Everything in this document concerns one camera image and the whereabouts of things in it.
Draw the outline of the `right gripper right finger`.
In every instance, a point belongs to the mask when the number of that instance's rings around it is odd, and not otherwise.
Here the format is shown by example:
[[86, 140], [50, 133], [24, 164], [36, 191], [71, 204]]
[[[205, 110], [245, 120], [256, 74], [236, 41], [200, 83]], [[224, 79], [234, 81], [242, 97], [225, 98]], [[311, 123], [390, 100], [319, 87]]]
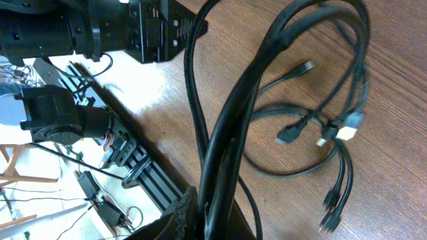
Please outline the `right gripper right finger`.
[[236, 201], [230, 211], [230, 240], [256, 240]]

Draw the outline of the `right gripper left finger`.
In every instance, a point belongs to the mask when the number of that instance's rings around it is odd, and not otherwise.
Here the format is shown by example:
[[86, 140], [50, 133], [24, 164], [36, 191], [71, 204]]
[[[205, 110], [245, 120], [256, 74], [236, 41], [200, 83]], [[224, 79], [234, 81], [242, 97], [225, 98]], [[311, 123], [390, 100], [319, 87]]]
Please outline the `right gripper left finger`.
[[126, 240], [193, 240], [196, 205], [197, 190], [188, 187], [181, 200], [171, 204], [160, 219], [137, 230]]

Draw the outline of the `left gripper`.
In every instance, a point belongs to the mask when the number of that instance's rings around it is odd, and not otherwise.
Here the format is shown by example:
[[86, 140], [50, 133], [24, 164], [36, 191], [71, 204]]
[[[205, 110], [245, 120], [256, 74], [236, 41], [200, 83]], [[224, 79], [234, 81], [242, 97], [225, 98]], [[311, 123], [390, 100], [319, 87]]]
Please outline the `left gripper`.
[[186, 46], [196, 14], [176, 0], [136, 0], [129, 13], [126, 53], [140, 63], [171, 61]]

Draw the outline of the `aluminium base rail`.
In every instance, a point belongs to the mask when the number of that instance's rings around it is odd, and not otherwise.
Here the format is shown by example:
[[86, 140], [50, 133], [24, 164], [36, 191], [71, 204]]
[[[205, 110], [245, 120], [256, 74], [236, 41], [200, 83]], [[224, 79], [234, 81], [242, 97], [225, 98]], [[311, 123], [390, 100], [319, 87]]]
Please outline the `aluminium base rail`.
[[125, 117], [108, 103], [100, 85], [74, 63], [63, 72], [46, 59], [33, 64], [44, 86], [25, 93], [26, 126], [34, 143], [52, 141], [73, 145], [83, 138], [98, 139], [105, 151], [95, 171], [112, 165], [126, 167], [122, 187], [141, 186], [160, 211], [182, 198], [182, 190], [157, 164], [157, 157], [137, 138]]

